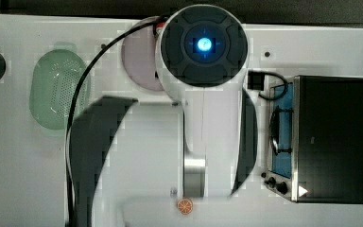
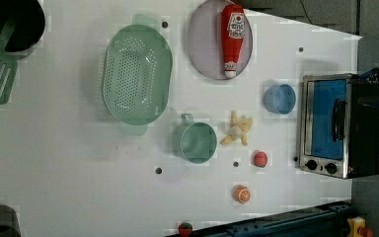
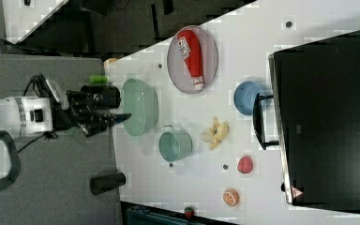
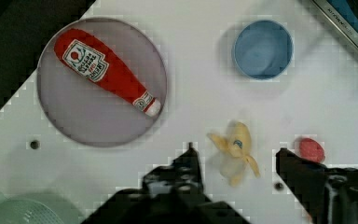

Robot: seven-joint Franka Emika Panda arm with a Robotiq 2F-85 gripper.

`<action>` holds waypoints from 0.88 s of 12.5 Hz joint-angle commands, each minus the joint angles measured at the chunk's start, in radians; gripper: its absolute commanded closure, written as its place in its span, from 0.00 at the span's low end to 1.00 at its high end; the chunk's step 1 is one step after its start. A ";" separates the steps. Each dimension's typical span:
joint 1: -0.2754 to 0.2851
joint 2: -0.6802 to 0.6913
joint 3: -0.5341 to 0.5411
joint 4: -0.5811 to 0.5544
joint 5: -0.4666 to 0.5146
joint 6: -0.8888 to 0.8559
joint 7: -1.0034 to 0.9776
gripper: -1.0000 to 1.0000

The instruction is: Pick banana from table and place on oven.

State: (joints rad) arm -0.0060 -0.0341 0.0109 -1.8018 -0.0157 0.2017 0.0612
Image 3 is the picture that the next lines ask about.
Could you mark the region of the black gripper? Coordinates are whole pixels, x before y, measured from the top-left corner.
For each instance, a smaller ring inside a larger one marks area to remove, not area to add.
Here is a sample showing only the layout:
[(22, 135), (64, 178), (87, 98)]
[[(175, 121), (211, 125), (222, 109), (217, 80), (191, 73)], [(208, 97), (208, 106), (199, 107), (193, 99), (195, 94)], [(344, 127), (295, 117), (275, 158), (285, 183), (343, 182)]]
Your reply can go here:
[(86, 137), (105, 131), (131, 117), (130, 113), (108, 113), (108, 99), (98, 93), (67, 91), (65, 97), (52, 98), (52, 128), (54, 131), (78, 127)]

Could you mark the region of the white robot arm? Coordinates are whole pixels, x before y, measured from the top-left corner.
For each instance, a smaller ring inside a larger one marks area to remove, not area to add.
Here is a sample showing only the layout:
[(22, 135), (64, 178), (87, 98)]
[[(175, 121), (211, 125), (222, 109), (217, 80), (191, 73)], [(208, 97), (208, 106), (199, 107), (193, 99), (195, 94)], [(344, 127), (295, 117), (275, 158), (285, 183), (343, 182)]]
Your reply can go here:
[(116, 125), (104, 111), (72, 115), (54, 98), (0, 98), (0, 220), (45, 223), (53, 202), (98, 167)]

